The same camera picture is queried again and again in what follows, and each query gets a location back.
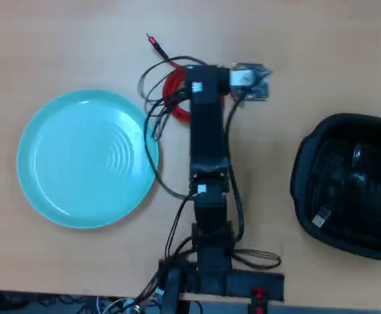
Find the wooden table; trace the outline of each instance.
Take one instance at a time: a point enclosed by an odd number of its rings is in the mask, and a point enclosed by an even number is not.
[[[274,70],[270,101],[247,104],[233,121],[241,246],[282,256],[288,305],[381,308],[381,262],[306,235],[289,195],[300,140],[322,118],[381,116],[377,0],[0,0],[0,289],[134,296],[154,273],[179,205],[157,184],[126,218],[81,231],[32,209],[15,174],[24,126],[57,95],[105,88],[141,106],[137,80],[159,61],[145,32],[172,56]],[[182,192],[188,145],[187,127],[171,119],[162,172]],[[233,206],[230,217],[236,220]],[[188,206],[176,243],[193,220]]]

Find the wire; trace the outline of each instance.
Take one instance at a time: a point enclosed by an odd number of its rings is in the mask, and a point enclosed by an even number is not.
[[[100,311],[100,296],[96,296],[96,309],[98,310],[98,314],[101,314],[101,311]]]
[[[237,215],[238,215],[238,234],[234,238],[234,244],[239,242],[243,238],[244,234],[244,214],[243,214],[243,205],[242,205],[242,199],[240,197],[240,193],[238,191],[237,187],[237,182],[236,182],[236,177],[234,175],[234,170],[232,167],[232,162],[231,162],[231,153],[230,153],[230,127],[231,127],[231,120],[236,113],[236,110],[238,108],[238,105],[243,101],[245,97],[245,94],[242,94],[239,96],[238,99],[235,99],[233,96],[234,100],[234,105],[231,108],[230,113],[228,114],[227,117],[227,122],[225,124],[225,147],[226,147],[226,152],[229,160],[229,165],[228,165],[228,174],[230,176],[230,182],[231,182],[231,187],[232,191],[234,194],[234,199],[236,201],[236,209],[237,209]]]
[[[166,246],[164,247],[164,258],[167,258],[170,256],[170,248],[172,247],[173,238],[174,238],[175,233],[176,233],[176,228],[177,228],[177,224],[179,222],[179,218],[182,214],[183,208],[185,207],[186,203],[189,201],[191,196],[192,196],[191,194],[188,194],[185,197],[185,199],[182,201],[182,203],[180,204],[179,209],[177,210],[176,217],[173,221],[172,228],[170,229],[170,233],[169,233],[169,236],[167,238]]]
[[[85,309],[86,309],[86,304],[84,304],[82,307],[80,307],[80,309],[76,312],[76,314],[80,314]]]
[[[183,93],[184,90],[178,90],[174,96],[178,96],[180,95],[181,93]],[[145,153],[147,154],[147,157],[149,159],[149,163],[150,163],[150,166],[151,166],[151,169],[153,170],[154,172],[154,176],[156,177],[156,180],[158,181],[158,183],[165,189],[165,191],[167,193],[169,193],[170,195],[172,195],[173,197],[175,198],[179,198],[180,200],[184,200],[186,198],[186,195],[182,195],[180,193],[177,193],[175,191],[173,191],[171,188],[169,188],[165,183],[164,181],[162,180],[160,174],[158,173],[157,171],[157,168],[154,164],[154,161],[151,157],[151,154],[150,154],[150,150],[149,150],[149,147],[148,147],[148,138],[147,138],[147,133],[148,133],[148,126],[149,126],[149,119],[152,115],[152,113],[154,112],[154,110],[162,103],[162,100],[158,100],[154,105],[153,107],[150,109],[145,121],[144,121],[144,130],[143,130],[143,133],[144,133],[144,149],[145,149]]]
[[[126,300],[126,298],[119,298],[118,300],[115,300],[114,302],[112,302],[111,304],[109,304],[109,305],[105,308],[105,310],[104,310],[103,312],[101,312],[101,314],[108,314],[108,313],[110,313],[112,307],[114,307],[114,306],[117,305],[118,303],[121,303],[121,302],[123,302],[123,301],[125,301],[125,300]]]
[[[247,259],[241,257],[240,255],[248,255],[255,258],[273,261],[272,264],[256,264],[248,261]],[[272,268],[276,268],[281,264],[281,257],[275,253],[266,252],[266,251],[258,251],[253,249],[234,249],[232,251],[231,257],[240,263],[243,263],[254,270],[271,270]]]
[[[150,36],[149,34],[147,34],[147,37],[149,39],[149,42],[152,44],[153,48],[158,52],[158,54],[160,54],[160,56],[164,60],[169,60],[169,55],[167,55],[167,53],[159,45],[156,39]],[[173,61],[169,61],[169,64],[175,69],[167,75],[166,81],[163,85],[163,97],[166,97],[178,90],[180,88],[180,85],[182,85],[183,81],[185,80],[184,68]],[[172,113],[179,121],[185,123],[190,123],[191,121],[191,113],[182,109],[180,106],[177,106]]]
[[[199,307],[199,313],[200,313],[200,314],[204,314],[204,308],[202,307],[201,302],[199,302],[199,301],[194,301],[194,303],[196,303],[196,305]]]
[[[62,304],[66,304],[66,305],[69,305],[69,304],[83,304],[85,303],[86,301],[86,298],[84,296],[81,296],[79,298],[73,298],[72,296],[70,295],[61,295],[61,296],[57,296],[57,299],[58,301],[60,301]]]

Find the floor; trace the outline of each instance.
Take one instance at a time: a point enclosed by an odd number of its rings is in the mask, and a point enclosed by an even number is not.
[[[223,313],[223,314],[246,314],[247,306],[241,304],[218,304],[204,303],[204,313]],[[32,304],[29,307],[19,311],[6,311],[7,314],[77,314],[78,305],[56,304],[52,307],[44,308],[39,304]],[[200,310],[196,304],[191,304],[190,314],[199,314]],[[148,314],[157,314],[158,309],[152,308],[147,311]],[[286,307],[273,305],[269,307],[268,314],[374,314],[381,311],[360,311],[352,309],[319,309],[316,307]]]

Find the black pouch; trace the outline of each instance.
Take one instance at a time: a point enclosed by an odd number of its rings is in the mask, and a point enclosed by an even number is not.
[[[291,196],[312,237],[381,260],[381,118],[335,114],[300,145]]]

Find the red wire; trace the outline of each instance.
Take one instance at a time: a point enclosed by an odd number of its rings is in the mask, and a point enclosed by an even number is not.
[[[147,34],[147,37],[149,39],[149,42],[154,47],[154,49],[165,60],[168,59],[169,58],[168,55],[160,47],[156,39],[150,36],[149,34]],[[169,64],[172,67],[176,68],[176,70],[171,75],[169,75],[166,81],[164,82],[163,91],[162,91],[163,98],[167,98],[168,96],[176,92],[181,87],[181,85],[183,84],[183,81],[185,80],[185,68],[172,61],[169,62]],[[224,97],[221,98],[221,102],[224,105]],[[176,117],[176,119],[184,123],[190,123],[191,121],[191,113],[189,111],[184,110],[180,106],[176,106],[175,109],[172,111],[172,114],[174,115],[174,117]]]
[[[176,70],[167,77],[163,85],[163,97],[168,97],[176,90],[178,90],[185,79],[184,67],[181,67],[180,65],[174,62],[170,62],[170,64],[172,65],[172,67],[175,67]],[[174,115],[174,117],[176,117],[176,119],[184,123],[190,123],[191,121],[191,113],[182,109],[180,106],[176,106],[176,108],[172,111],[172,114]]]

